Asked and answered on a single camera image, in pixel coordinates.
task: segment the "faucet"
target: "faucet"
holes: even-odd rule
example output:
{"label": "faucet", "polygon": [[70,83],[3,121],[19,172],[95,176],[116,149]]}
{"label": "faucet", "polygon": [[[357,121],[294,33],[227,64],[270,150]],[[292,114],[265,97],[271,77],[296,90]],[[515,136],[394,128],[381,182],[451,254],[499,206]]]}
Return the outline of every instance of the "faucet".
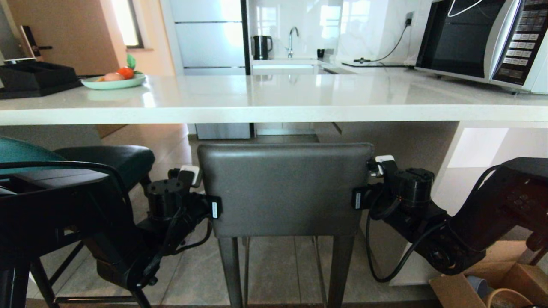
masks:
{"label": "faucet", "polygon": [[290,59],[293,58],[293,30],[295,30],[297,37],[299,37],[299,29],[297,29],[297,27],[293,27],[289,30],[289,48],[287,48],[287,57]]}

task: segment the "leaf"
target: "leaf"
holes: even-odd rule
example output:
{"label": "leaf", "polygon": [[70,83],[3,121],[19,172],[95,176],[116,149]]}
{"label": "leaf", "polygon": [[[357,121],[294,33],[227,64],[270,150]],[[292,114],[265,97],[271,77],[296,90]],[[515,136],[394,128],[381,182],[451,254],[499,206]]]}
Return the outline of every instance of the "leaf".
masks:
{"label": "leaf", "polygon": [[128,67],[129,67],[130,69],[134,70],[134,69],[135,69],[136,62],[137,62],[137,61],[135,61],[135,58],[134,58],[132,55],[128,54],[128,56],[127,56],[127,62],[128,62]]}

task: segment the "chair backrest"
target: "chair backrest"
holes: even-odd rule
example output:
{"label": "chair backrest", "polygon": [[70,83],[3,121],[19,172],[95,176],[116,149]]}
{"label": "chair backrest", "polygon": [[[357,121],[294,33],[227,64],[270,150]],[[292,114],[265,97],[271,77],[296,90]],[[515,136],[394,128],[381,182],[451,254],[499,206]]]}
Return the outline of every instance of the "chair backrest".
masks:
{"label": "chair backrest", "polygon": [[[43,147],[21,140],[0,136],[0,163],[32,161],[64,161],[65,159]],[[29,171],[30,168],[0,169],[0,174]]]}
{"label": "chair backrest", "polygon": [[221,198],[217,237],[355,235],[352,189],[373,145],[201,145],[205,191]]}

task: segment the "white countertop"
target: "white countertop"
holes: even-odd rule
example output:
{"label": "white countertop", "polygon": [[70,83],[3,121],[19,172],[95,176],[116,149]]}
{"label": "white countertop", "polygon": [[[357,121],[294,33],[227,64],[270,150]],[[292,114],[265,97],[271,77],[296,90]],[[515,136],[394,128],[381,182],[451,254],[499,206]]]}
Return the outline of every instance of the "white countertop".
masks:
{"label": "white countertop", "polygon": [[148,76],[136,88],[0,100],[0,125],[548,121],[548,96],[403,68],[352,71],[359,75]]}

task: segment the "white cabinet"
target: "white cabinet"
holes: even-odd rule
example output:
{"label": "white cabinet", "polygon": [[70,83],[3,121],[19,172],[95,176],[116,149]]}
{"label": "white cabinet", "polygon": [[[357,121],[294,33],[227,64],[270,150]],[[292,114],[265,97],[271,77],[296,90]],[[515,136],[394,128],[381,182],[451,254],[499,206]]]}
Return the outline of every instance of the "white cabinet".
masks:
{"label": "white cabinet", "polygon": [[173,21],[241,21],[239,0],[171,0]]}
{"label": "white cabinet", "polygon": [[241,22],[176,24],[183,67],[246,66]]}

